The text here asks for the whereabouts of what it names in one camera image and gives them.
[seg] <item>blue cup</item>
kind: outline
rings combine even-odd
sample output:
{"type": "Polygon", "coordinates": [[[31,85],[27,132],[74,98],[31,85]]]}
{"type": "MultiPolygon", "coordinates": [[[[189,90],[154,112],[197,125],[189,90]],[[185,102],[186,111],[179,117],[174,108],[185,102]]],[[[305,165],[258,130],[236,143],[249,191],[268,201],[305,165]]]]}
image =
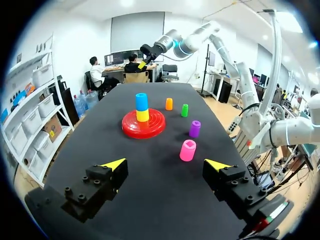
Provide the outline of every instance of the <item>blue cup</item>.
{"type": "Polygon", "coordinates": [[[137,111],[146,111],[148,109],[148,96],[146,93],[138,93],[135,95],[135,109],[137,111]]]}

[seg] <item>ceiling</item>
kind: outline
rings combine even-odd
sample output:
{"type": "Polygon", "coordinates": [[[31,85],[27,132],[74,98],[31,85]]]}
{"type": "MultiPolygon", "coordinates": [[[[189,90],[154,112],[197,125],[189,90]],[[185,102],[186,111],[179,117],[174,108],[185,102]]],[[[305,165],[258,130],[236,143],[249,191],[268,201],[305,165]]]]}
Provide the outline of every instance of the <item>ceiling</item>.
{"type": "MultiPolygon", "coordinates": [[[[266,8],[274,8],[278,11],[294,13],[294,9],[283,5],[283,1],[281,3],[278,0],[161,0],[160,3],[149,0],[55,0],[54,7],[97,21],[139,12],[172,12],[202,19],[219,11],[206,17],[205,20],[226,22],[237,33],[261,44],[271,53],[273,39],[270,17],[266,13],[257,12],[266,8]],[[133,5],[124,7],[122,1],[133,2],[133,5]],[[268,36],[268,40],[263,39],[264,35],[268,36]]],[[[297,73],[297,79],[306,81],[312,87],[320,88],[320,85],[315,85],[308,79],[308,73],[315,74],[320,63],[316,58],[316,49],[309,49],[312,40],[308,28],[305,27],[301,17],[298,20],[303,26],[303,33],[281,31],[282,57],[289,59],[286,62],[282,61],[282,64],[289,71],[297,73]]]]}

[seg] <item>screw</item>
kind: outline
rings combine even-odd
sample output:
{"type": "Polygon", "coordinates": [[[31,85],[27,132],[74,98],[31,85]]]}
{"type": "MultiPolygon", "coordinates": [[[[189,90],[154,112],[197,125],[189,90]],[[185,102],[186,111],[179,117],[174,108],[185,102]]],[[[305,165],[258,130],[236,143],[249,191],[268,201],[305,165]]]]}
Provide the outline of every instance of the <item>screw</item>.
{"type": "Polygon", "coordinates": [[[238,181],[234,180],[231,182],[232,187],[236,187],[238,185],[238,181]]]}
{"type": "Polygon", "coordinates": [[[79,194],[78,200],[79,200],[79,202],[84,203],[86,201],[86,195],[79,194]]]}
{"type": "Polygon", "coordinates": [[[243,181],[244,183],[247,183],[247,182],[249,182],[249,178],[246,176],[246,177],[244,177],[244,178],[242,179],[242,181],[243,181]]]}
{"type": "Polygon", "coordinates": [[[251,195],[246,196],[245,200],[247,203],[252,203],[255,198],[251,195]]]}
{"type": "Polygon", "coordinates": [[[100,180],[94,180],[93,183],[94,183],[95,185],[99,185],[99,184],[100,184],[100,180]]]}
{"type": "Polygon", "coordinates": [[[267,192],[268,192],[268,190],[265,187],[263,187],[260,189],[259,195],[263,196],[263,195],[267,194],[267,192]]]}
{"type": "Polygon", "coordinates": [[[69,186],[66,186],[65,188],[64,188],[64,192],[66,193],[66,194],[70,194],[72,191],[71,191],[71,187],[69,187],[69,186]]]}
{"type": "Polygon", "coordinates": [[[82,177],[82,181],[83,181],[84,183],[87,183],[87,182],[89,181],[89,178],[88,178],[87,176],[83,176],[83,177],[82,177]]]}

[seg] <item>purple cup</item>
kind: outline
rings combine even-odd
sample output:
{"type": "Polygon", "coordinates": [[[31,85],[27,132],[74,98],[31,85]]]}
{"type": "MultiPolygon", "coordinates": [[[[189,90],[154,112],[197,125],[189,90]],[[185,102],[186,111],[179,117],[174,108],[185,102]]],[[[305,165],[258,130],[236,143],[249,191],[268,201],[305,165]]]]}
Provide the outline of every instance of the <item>purple cup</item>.
{"type": "Polygon", "coordinates": [[[190,130],[189,130],[189,136],[194,139],[199,137],[200,128],[201,128],[201,122],[197,120],[192,121],[190,130]]]}

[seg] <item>cardboard box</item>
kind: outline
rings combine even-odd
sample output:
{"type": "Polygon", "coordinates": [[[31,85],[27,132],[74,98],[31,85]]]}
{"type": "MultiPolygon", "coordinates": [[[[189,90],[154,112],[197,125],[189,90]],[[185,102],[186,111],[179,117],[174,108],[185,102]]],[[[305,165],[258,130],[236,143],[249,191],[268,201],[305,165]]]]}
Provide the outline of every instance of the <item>cardboard box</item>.
{"type": "Polygon", "coordinates": [[[49,134],[51,142],[54,142],[62,131],[61,123],[55,114],[43,127],[44,131],[49,134]]]}

